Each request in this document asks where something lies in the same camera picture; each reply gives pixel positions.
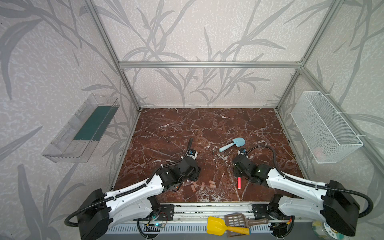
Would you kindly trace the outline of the pink highlighter pen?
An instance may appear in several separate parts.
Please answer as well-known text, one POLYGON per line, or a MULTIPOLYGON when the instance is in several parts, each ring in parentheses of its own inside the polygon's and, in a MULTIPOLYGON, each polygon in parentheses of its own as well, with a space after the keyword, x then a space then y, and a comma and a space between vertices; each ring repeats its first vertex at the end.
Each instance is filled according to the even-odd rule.
POLYGON ((238 177, 238 179, 237 179, 237 187, 238 187, 238 190, 242 189, 242 178, 241 177, 238 177))

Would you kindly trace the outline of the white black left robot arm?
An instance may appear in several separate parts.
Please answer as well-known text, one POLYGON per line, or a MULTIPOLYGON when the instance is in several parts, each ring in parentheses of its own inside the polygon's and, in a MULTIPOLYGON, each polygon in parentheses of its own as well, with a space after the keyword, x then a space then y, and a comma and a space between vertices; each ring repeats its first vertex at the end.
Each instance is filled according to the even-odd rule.
POLYGON ((65 224, 79 228, 82 240, 96 240, 115 225, 157 217, 162 209, 158 195, 175 192, 185 181, 198 179, 201 168, 196 157, 197 152, 190 150, 185 157, 159 167, 141 182, 111 192, 91 192, 74 214, 77 222, 72 223, 69 216, 65 224))

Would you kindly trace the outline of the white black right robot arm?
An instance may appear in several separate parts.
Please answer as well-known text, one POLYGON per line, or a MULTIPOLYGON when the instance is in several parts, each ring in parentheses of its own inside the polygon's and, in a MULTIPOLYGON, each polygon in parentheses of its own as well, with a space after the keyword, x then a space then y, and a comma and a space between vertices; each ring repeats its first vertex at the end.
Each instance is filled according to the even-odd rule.
POLYGON ((360 206, 349 193, 332 191, 331 187, 343 188, 336 182, 315 183, 286 173, 267 165, 256 165, 240 154, 232 161, 234 176, 247 179, 250 183, 282 190, 293 195, 274 195, 267 206, 273 219, 291 216, 327 223, 337 232, 353 237, 359 218, 360 206))

